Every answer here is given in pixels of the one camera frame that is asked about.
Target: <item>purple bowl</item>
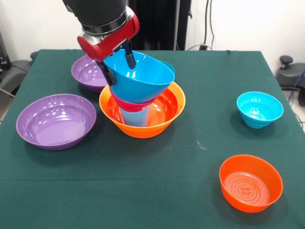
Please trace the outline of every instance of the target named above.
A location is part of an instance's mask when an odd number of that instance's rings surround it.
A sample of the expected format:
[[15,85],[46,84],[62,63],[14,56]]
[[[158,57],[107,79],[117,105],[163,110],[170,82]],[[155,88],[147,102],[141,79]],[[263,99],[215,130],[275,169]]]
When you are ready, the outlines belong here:
[[73,94],[54,94],[28,105],[19,115],[17,132],[26,142],[48,150],[79,143],[96,120],[94,106]]
[[107,81],[97,63],[89,56],[79,58],[72,66],[72,76],[85,88],[100,93]]

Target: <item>table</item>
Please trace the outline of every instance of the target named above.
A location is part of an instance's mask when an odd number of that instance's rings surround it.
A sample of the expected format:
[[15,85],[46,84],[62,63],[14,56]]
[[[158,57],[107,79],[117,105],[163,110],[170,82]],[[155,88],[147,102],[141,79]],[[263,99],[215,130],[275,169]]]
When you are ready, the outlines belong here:
[[[79,50],[39,51],[0,126],[0,223],[6,229],[233,229],[305,227],[304,133],[260,52],[144,52],[170,62],[186,95],[182,114],[161,135],[135,139],[100,111],[98,97],[78,85],[71,66]],[[238,95],[278,98],[283,116],[251,129],[236,108]],[[52,152],[24,142],[19,113],[51,94],[88,98],[97,121],[77,146]],[[270,162],[284,192],[257,214],[223,198],[218,172],[236,154]]]

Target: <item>orange bowl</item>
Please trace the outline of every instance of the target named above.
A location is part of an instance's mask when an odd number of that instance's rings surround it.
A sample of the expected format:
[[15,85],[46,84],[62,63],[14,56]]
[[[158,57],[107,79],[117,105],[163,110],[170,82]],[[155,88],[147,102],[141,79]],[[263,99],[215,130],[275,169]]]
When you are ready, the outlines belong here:
[[234,208],[256,213],[275,203],[283,192],[277,170],[265,160],[251,155],[228,158],[219,171],[225,199]]
[[[177,100],[176,108],[175,100],[171,98],[171,94],[173,94]],[[99,102],[102,112],[125,134],[136,138],[149,138],[162,133],[169,124],[181,114],[185,106],[185,95],[178,84],[175,82],[171,83],[167,90],[158,96],[151,104],[148,125],[146,127],[129,126],[123,123],[118,106],[110,93],[109,86],[104,87],[102,90]],[[162,114],[157,112],[160,108],[170,108],[170,110]]]

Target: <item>light blue cup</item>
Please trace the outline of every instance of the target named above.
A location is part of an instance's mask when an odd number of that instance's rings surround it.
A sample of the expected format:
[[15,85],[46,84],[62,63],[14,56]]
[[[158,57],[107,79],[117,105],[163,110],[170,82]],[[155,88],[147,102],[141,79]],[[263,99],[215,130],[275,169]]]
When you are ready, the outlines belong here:
[[138,112],[128,112],[119,108],[124,123],[126,125],[137,126],[137,127],[145,127],[148,122],[148,113],[149,106],[147,106],[144,110]]
[[124,101],[146,103],[165,91],[175,75],[166,64],[153,57],[135,51],[133,55],[136,61],[134,69],[129,68],[123,49],[105,59],[117,82],[111,90]]
[[279,119],[282,104],[273,96],[262,92],[247,92],[237,99],[237,107],[244,122],[252,128],[263,128]]

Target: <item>plastic bowl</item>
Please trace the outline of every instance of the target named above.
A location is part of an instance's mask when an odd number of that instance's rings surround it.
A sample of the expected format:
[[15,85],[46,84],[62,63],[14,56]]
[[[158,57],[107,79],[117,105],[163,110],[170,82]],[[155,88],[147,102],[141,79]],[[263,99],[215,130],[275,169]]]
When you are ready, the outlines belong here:
[[160,95],[175,79],[173,71],[161,61],[133,51],[136,60],[130,69],[125,59],[125,50],[119,50],[105,59],[116,84],[111,86],[113,94],[130,103],[142,104]]
[[72,66],[72,76],[90,91],[100,93],[107,85],[107,81],[96,61],[85,55]]
[[162,133],[177,118],[185,106],[183,90],[173,82],[164,93],[150,105],[148,124],[146,127],[125,125],[119,107],[106,86],[100,95],[102,112],[116,124],[126,135],[136,138],[149,138]]
[[16,128],[26,142],[48,150],[62,150],[79,143],[96,120],[94,106],[73,94],[55,94],[27,106]]
[[282,104],[273,96],[262,92],[247,92],[237,99],[237,107],[244,122],[252,128],[263,128],[279,119]]
[[110,93],[111,93],[112,97],[114,98],[115,102],[117,103],[117,105],[124,111],[128,111],[128,112],[138,112],[138,111],[144,110],[147,106],[149,106],[151,103],[154,102],[154,99],[153,99],[153,100],[151,100],[147,103],[143,103],[143,104],[129,103],[129,102],[126,102],[126,101],[116,97],[112,93],[111,89],[110,89]]
[[161,62],[164,63],[167,67],[169,67],[174,75],[176,74],[175,68],[170,63],[165,62],[165,61],[161,61]]
[[256,213],[275,203],[283,192],[277,170],[268,162],[251,155],[228,158],[219,171],[225,199],[234,208]]

